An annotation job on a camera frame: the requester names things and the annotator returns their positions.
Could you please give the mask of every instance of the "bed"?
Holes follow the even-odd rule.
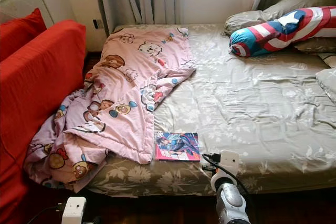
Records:
[[[293,48],[235,56],[222,26],[186,26],[196,71],[155,110],[154,130],[197,132],[201,153],[238,152],[238,178],[253,194],[334,187],[336,106],[315,78],[328,66]],[[139,165],[112,155],[87,188],[127,197],[213,195],[203,164]]]

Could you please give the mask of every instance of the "wall socket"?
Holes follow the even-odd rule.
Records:
[[[104,29],[104,23],[101,19],[93,19],[92,21],[95,29]]]

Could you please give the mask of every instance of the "star print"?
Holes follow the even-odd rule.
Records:
[[[286,26],[288,23],[297,23],[299,20],[294,18],[295,13],[296,11],[286,16],[282,16],[281,18],[276,19],[276,21],[280,22],[283,26]]]

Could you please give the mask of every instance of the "book cover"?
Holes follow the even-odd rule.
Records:
[[[155,132],[155,159],[200,161],[197,133]]]

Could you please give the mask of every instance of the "fitted sheet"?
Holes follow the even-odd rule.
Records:
[[[336,186],[336,106],[315,78],[328,66],[292,49],[241,58],[229,54],[222,25],[185,27],[196,71],[155,110],[154,129],[197,132],[201,153],[238,152],[237,176],[253,194]],[[139,165],[110,156],[88,189],[128,197],[212,195],[203,164]]]

